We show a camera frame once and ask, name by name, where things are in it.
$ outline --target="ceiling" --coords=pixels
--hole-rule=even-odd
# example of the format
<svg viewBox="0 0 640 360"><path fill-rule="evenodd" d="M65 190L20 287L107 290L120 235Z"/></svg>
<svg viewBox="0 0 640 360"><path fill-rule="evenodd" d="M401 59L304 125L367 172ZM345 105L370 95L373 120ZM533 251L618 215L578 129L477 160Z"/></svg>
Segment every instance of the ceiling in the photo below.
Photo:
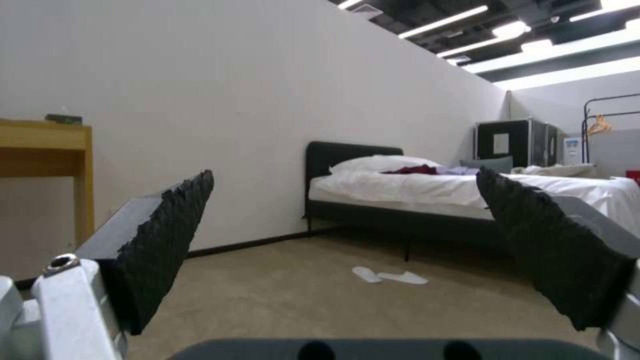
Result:
<svg viewBox="0 0 640 360"><path fill-rule="evenodd" d="M329 1L339 4L343 0ZM406 39L432 53L495 38L493 28L516 20L522 20L532 28L516 39L453 56L468 56L470 61L464 65L519 53L523 43L542 38L551 39L557 45L621 30L626 21L638 18L640 14L639 8L635 7L578 22L569 21L572 16L599 9L600 0L363 0L349 10L363 4L382 11L370 21L395 34L478 6L489 7L487 12Z"/></svg>

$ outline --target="red object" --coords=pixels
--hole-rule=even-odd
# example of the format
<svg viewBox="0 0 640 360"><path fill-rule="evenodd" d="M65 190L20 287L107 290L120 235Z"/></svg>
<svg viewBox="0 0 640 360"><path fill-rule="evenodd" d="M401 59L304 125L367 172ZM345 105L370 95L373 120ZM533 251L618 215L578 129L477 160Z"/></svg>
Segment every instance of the red object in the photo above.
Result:
<svg viewBox="0 0 640 360"><path fill-rule="evenodd" d="M635 180L640 185L640 170L627 170L627 177Z"/></svg>
<svg viewBox="0 0 640 360"><path fill-rule="evenodd" d="M419 167L403 167L396 171L385 171L382 174L426 174L426 175L438 175L435 167L429 165L420 165Z"/></svg>

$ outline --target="gray pillow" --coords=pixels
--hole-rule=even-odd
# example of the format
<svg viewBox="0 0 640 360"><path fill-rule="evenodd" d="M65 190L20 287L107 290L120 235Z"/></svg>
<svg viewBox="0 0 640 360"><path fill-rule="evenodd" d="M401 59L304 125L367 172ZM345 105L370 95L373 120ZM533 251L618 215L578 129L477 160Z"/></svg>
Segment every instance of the gray pillow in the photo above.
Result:
<svg viewBox="0 0 640 360"><path fill-rule="evenodd" d="M497 159L460 160L460 166L470 168L486 167L501 174L509 174L513 168L513 156Z"/></svg>

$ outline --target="beige carpet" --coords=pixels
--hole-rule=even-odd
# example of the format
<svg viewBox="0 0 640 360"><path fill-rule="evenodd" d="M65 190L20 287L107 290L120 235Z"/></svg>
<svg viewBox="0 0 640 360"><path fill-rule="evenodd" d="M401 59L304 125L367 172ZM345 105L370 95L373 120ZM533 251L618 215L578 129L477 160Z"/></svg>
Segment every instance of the beige carpet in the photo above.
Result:
<svg viewBox="0 0 640 360"><path fill-rule="evenodd" d="M508 259L347 233L190 259L129 359L162 359L213 338L554 338L593 347ZM356 265L410 270L423 286L367 284Z"/></svg>

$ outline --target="clothing rack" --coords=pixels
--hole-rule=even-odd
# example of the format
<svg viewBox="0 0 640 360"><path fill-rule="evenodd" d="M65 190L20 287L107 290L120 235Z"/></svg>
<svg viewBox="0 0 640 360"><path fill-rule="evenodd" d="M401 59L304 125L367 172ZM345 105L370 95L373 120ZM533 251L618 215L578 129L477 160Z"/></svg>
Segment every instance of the clothing rack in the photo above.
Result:
<svg viewBox="0 0 640 360"><path fill-rule="evenodd" d="M595 119L599 115L604 116L604 117L615 117L615 116L640 114L640 110L637 110L637 111L625 111L625 112L621 112L621 113L605 113L605 114L598 114L598 115L589 115L589 113L591 112L591 109L589 108L589 105L594 103L594 102L616 100L616 99L625 99L627 97L640 97L640 93L638 93L638 94L619 95L619 96L609 96L609 97L597 97L595 99L591 99L591 100L589 100L589 101L584 103L584 120L582 121L582 136L581 136L581 139L582 139L582 162L583 163L584 162L588 163L588 162L591 161L591 158L589 156L589 126L588 126L589 119Z"/></svg>

